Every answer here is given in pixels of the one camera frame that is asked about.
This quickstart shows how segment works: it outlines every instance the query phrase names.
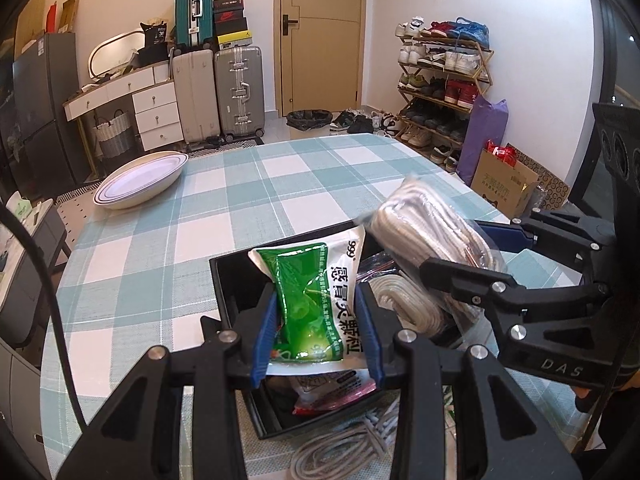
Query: door lock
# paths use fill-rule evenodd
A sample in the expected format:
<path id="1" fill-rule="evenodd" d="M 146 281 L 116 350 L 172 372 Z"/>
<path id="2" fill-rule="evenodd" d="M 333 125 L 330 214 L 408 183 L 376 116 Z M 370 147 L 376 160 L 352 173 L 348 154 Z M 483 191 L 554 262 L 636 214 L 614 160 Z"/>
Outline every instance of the door lock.
<path id="1" fill-rule="evenodd" d="M 288 14 L 282 15 L 282 35 L 289 35 L 289 23 L 299 23 L 298 20 L 290 20 Z"/>

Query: wooden door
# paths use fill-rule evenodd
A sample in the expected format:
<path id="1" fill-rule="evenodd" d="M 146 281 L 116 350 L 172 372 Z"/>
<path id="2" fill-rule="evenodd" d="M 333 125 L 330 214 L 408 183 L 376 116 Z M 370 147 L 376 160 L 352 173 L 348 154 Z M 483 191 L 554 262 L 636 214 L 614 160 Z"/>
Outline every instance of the wooden door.
<path id="1" fill-rule="evenodd" d="M 282 0 L 283 114 L 355 107 L 361 6 L 362 0 Z"/>

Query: white oval plate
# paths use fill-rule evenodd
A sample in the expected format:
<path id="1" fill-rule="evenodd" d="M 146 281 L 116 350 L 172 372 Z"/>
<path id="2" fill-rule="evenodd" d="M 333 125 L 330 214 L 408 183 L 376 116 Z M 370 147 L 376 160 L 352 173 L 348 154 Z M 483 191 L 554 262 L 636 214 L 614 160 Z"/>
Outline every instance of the white oval plate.
<path id="1" fill-rule="evenodd" d="M 178 152 L 150 155 L 155 156 L 142 156 L 107 177 L 96 190 L 94 203 L 125 209 L 146 202 L 174 183 L 188 160 L 187 155 Z"/>

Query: checkered tablecloth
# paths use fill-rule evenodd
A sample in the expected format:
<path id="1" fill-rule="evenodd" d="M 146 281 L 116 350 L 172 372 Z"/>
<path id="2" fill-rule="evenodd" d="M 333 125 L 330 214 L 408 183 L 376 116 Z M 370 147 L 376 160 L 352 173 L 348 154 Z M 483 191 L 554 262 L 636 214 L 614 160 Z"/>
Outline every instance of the checkered tablecloth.
<path id="1" fill-rule="evenodd" d="M 212 256 L 356 218 L 376 208 L 408 174 L 428 181 L 466 218 L 505 217 L 453 176 L 399 142 L 361 134 L 267 144 L 190 160 L 168 190 L 138 208 L 96 210 L 79 236 L 58 288 L 76 388 L 89 421 L 152 345 L 202 341 L 202 314 L 218 317 Z M 523 285 L 570 283 L 552 261 L 506 254 Z M 568 443 L 581 426 L 567 386 L 517 374 L 521 386 Z M 40 383 L 47 459 L 55 476 L 79 436 L 52 330 Z M 191 396 L 183 408 L 181 473 L 191 478 Z M 239 402 L 249 475 L 284 478 L 299 440 L 258 441 Z M 390 458 L 360 478 L 388 478 Z"/>

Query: silver suitcase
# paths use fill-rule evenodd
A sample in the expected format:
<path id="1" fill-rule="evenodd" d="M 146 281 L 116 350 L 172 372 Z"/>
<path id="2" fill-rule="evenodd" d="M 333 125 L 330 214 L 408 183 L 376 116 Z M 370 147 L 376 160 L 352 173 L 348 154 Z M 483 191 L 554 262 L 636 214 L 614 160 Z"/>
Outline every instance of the silver suitcase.
<path id="1" fill-rule="evenodd" d="M 216 86 L 222 134 L 235 137 L 264 135 L 262 52 L 258 46 L 238 46 L 216 53 Z"/>
<path id="2" fill-rule="evenodd" d="M 186 142 L 220 136 L 213 52 L 199 50 L 172 59 L 175 97 Z"/>

